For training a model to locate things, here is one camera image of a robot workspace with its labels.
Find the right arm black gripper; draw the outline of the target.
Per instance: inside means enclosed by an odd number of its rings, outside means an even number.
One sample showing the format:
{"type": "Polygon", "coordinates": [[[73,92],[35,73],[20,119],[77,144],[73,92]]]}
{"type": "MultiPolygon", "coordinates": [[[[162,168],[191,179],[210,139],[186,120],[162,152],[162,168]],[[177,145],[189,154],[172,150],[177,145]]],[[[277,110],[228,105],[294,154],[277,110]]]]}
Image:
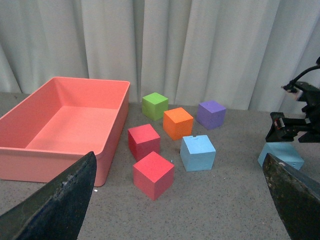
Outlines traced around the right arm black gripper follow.
{"type": "Polygon", "coordinates": [[[304,118],[287,118],[282,112],[271,112],[271,128],[265,137],[267,142],[292,142],[299,132],[300,143],[320,142],[320,89],[307,82],[288,84],[283,87],[294,99],[305,102],[301,111],[304,118]]]}

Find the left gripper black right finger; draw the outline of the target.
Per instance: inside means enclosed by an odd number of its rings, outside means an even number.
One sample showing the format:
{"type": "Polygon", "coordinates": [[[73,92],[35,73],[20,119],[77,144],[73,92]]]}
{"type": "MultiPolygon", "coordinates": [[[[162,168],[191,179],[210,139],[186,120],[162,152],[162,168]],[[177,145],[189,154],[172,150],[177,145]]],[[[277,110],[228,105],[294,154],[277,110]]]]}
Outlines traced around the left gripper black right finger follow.
{"type": "Polygon", "coordinates": [[[278,215],[292,240],[320,238],[320,183],[268,153],[263,174],[278,215]]]}

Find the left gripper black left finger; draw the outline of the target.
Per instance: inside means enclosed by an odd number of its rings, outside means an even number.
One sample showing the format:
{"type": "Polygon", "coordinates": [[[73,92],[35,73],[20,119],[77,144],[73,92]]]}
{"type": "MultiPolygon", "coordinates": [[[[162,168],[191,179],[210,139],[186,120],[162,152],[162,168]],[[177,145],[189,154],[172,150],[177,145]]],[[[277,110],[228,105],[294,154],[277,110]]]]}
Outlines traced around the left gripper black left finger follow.
{"type": "Polygon", "coordinates": [[[92,196],[97,160],[91,151],[0,216],[2,240],[76,240],[92,196]]]}

